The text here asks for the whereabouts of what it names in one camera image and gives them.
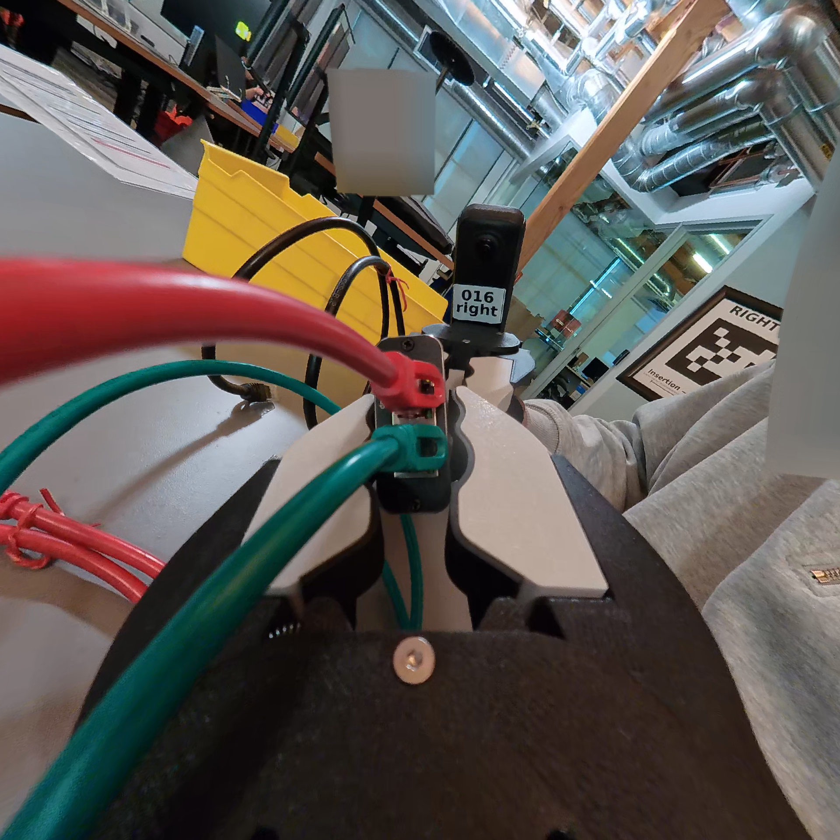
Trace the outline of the printed paper sheet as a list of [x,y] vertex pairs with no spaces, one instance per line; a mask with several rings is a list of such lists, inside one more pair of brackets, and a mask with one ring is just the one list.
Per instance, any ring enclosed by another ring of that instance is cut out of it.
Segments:
[[192,200],[197,179],[50,66],[1,47],[2,97],[118,181]]

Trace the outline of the black monitor back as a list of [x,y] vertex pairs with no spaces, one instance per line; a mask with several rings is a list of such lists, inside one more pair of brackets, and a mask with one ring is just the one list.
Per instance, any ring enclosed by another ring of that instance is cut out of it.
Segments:
[[304,129],[296,149],[290,153],[288,165],[303,162],[308,152],[316,153],[323,146],[318,141],[318,127],[329,120],[321,116],[329,95],[328,70],[340,67],[354,43],[346,9],[341,3],[332,10],[288,94],[287,110]]
[[261,18],[246,54],[247,68],[270,94],[269,110],[252,157],[265,163],[270,137],[291,89],[310,39],[307,1],[271,2]]

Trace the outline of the black port block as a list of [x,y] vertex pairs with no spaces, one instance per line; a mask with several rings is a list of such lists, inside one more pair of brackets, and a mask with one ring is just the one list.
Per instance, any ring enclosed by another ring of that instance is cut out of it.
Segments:
[[[440,372],[444,372],[444,349],[434,336],[413,333],[405,337],[384,339],[377,346],[383,351],[398,351],[412,360],[433,364]],[[434,413],[404,417],[389,412],[380,402],[374,400],[366,421],[371,431],[381,426],[410,423],[436,425],[448,434],[445,403],[438,406]],[[381,507],[395,514],[437,513],[445,510],[451,493],[451,471],[448,459],[445,466],[434,472],[378,474],[375,486]]]

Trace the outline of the wooden workbench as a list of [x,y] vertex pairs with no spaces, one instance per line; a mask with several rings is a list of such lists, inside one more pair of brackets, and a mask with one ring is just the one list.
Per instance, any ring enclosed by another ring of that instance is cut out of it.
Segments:
[[[121,30],[116,26],[109,17],[104,17],[96,12],[92,7],[79,4],[74,1],[59,1],[59,4],[69,9],[73,14],[86,19],[94,28],[100,29],[109,37],[114,38],[117,42],[127,47],[135,56],[141,58],[147,65],[157,67],[166,76],[180,83],[189,91],[196,94],[202,99],[205,104],[217,115],[225,120],[236,125],[239,129],[246,131],[253,137],[257,137],[261,131],[261,127],[257,121],[249,117],[239,106],[231,106],[226,104],[222,99],[216,96],[213,92],[200,85],[197,81],[180,70],[176,64],[172,64],[166,58],[160,56],[147,45],[132,37],[129,32]],[[436,248],[420,233],[413,230],[401,218],[394,215],[392,211],[384,206],[379,200],[374,199],[373,209],[383,218],[387,219],[390,224],[401,230],[407,237],[409,237],[417,247],[427,252],[431,258],[438,261],[447,269],[451,270],[454,267],[452,259],[447,257],[439,248]]]

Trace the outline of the yellow plastic bin black divider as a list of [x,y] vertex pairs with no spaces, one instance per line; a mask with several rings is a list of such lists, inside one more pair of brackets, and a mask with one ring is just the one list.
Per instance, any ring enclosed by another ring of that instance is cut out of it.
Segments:
[[[203,159],[182,252],[195,268],[232,277],[247,258],[280,233],[311,218],[335,215],[313,196],[296,193],[285,175],[201,142]],[[349,230],[316,233],[274,258],[252,283],[323,310],[344,271],[368,253]],[[393,257],[383,253],[383,258],[401,280],[406,332],[421,332],[441,322],[446,300]],[[373,269],[354,280],[339,320],[371,343],[380,339],[382,305]]]

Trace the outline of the black pole with round disc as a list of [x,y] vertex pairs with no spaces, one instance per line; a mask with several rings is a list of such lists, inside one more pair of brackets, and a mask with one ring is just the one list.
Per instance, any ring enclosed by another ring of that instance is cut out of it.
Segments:
[[465,88],[471,87],[476,80],[475,73],[466,53],[444,32],[432,30],[427,37],[431,52],[439,64],[435,83],[438,93],[448,78]]

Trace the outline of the wooden post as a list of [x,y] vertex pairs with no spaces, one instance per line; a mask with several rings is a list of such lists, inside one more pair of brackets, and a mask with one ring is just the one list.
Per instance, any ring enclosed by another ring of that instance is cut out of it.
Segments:
[[729,5],[722,1],[691,1],[681,2],[677,9],[680,15],[663,34],[654,54],[528,218],[518,272],[522,272],[703,39],[728,13]]

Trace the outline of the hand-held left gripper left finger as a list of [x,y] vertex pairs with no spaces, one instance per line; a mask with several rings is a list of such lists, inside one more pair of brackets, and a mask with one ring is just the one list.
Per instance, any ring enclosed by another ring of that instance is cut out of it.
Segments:
[[[304,434],[280,458],[245,534],[250,538],[311,479],[361,446],[370,436],[372,395],[364,395]],[[356,603],[382,574],[382,522],[368,486],[334,512],[269,586],[290,597],[299,614],[311,600],[339,603],[351,625]]]

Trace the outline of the black monitor green sticker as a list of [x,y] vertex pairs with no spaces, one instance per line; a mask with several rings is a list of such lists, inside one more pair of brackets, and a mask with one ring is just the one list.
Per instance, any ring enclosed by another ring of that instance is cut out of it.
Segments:
[[194,27],[203,30],[209,45],[219,36],[242,56],[250,37],[269,9],[271,1],[163,1],[161,14],[184,35]]

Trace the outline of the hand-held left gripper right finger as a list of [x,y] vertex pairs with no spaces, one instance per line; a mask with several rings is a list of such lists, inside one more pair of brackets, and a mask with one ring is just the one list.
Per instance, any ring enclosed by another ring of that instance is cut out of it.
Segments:
[[603,598],[608,583],[548,449],[465,386],[450,406],[446,570],[470,621],[500,597]]

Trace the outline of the silver ventilation ducts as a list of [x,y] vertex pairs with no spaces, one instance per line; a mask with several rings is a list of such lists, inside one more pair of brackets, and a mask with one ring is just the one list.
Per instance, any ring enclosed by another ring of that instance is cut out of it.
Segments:
[[[518,162],[519,186],[572,146],[579,112],[600,123],[653,56],[679,2],[361,2],[420,64],[465,57],[476,80],[444,91]],[[817,185],[838,141],[838,27],[828,2],[726,2],[677,78],[612,156],[653,193],[750,143],[775,141],[785,181]]]

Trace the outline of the framed marker poster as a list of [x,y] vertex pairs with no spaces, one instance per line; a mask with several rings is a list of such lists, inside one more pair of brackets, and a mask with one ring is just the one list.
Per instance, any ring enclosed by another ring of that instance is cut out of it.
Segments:
[[648,401],[691,393],[774,360],[782,315],[782,308],[722,287],[617,380]]

